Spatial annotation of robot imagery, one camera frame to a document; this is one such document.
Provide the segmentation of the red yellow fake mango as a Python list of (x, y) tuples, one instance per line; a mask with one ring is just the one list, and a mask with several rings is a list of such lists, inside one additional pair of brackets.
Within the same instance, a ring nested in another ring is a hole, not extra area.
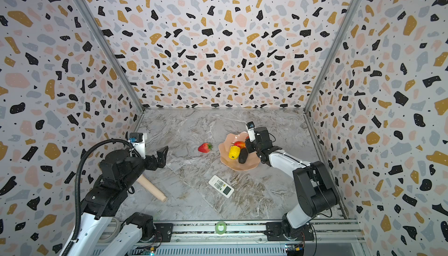
[(244, 141), (236, 141), (233, 145), (238, 146), (240, 149), (246, 148), (246, 143)]

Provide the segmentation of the yellow fake lemon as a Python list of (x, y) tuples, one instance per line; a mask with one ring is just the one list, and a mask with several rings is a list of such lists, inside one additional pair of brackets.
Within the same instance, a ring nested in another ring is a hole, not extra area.
[(229, 150), (229, 153), (228, 153), (229, 159), (232, 159), (232, 160), (238, 159), (239, 155), (240, 155), (240, 152), (241, 152), (241, 148), (239, 146), (232, 145), (230, 147), (230, 150)]

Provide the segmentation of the red fake strawberry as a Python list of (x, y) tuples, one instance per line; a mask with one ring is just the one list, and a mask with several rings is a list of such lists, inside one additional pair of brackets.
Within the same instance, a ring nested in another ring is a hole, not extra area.
[(212, 151), (212, 149), (213, 149), (213, 146), (210, 143), (203, 143), (202, 145), (200, 145), (198, 147), (198, 151), (201, 153), (209, 153)]

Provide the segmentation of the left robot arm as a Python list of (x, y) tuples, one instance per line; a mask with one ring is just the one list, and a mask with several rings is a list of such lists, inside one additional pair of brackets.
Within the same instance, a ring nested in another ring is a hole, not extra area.
[[(106, 155), (100, 162), (101, 176), (86, 197), (81, 199), (81, 174), (87, 158), (99, 147), (117, 142), (127, 146), (127, 149), (115, 150)], [(115, 216), (130, 193), (129, 189), (144, 171), (165, 167), (168, 150), (169, 147), (165, 146), (157, 151), (156, 156), (143, 158), (132, 143), (122, 139), (107, 139), (86, 151), (81, 156), (75, 175), (75, 227), (62, 255), (73, 253), (75, 245), (80, 242), (83, 214), (91, 214), (96, 221)]]

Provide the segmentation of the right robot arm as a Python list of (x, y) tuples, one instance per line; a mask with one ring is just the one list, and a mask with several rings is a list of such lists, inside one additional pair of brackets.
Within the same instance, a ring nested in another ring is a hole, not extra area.
[(295, 240), (312, 219), (340, 202), (330, 172), (321, 161), (304, 161), (275, 146), (266, 127), (249, 122), (246, 129), (248, 152), (256, 153), (261, 163), (281, 170), (294, 180), (297, 205), (283, 216), (281, 234)]

